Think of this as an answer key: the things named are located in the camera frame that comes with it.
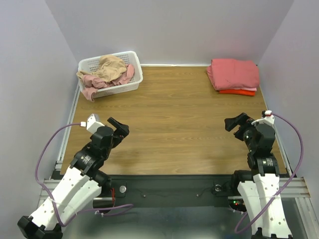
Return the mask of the dusty pink t shirt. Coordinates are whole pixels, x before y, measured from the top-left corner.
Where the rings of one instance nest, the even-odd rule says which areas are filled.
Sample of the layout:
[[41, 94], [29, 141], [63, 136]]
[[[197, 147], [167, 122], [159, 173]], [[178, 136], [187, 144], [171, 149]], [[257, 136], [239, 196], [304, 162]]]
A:
[[81, 90], [84, 97], [94, 102], [94, 96], [100, 89], [115, 87], [115, 86], [121, 86], [129, 83], [129, 81], [134, 76], [135, 69], [132, 64], [126, 65], [126, 72], [122, 73], [120, 77], [118, 77], [115, 80], [112, 80], [110, 82], [105, 82], [101, 78], [97, 76], [92, 76], [89, 74], [84, 75], [84, 79], [82, 80], [84, 84], [84, 89]]

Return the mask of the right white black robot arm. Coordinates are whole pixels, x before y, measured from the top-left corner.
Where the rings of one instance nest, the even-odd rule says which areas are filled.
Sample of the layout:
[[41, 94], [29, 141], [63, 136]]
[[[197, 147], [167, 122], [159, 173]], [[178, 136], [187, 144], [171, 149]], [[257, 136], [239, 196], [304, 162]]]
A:
[[274, 116], [264, 111], [262, 118], [254, 120], [246, 113], [225, 119], [225, 130], [235, 127], [235, 138], [245, 142], [248, 148], [247, 163], [250, 172], [235, 171], [233, 188], [243, 199], [246, 215], [254, 239], [291, 239], [292, 232], [287, 224], [281, 192], [280, 171], [272, 153], [275, 142]]

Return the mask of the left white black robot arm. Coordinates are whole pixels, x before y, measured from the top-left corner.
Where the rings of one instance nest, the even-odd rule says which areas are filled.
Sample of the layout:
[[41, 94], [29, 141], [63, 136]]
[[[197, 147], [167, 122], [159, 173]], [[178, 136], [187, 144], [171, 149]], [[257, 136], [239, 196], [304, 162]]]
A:
[[115, 188], [110, 176], [100, 170], [109, 158], [111, 150], [129, 135], [129, 126], [114, 118], [108, 118], [111, 126], [91, 114], [86, 121], [78, 123], [91, 133], [90, 141], [75, 155], [64, 176], [53, 190], [40, 182], [38, 170], [35, 180], [47, 192], [46, 200], [29, 216], [23, 216], [17, 226], [26, 239], [60, 239], [62, 228], [102, 192], [111, 195], [115, 202]]

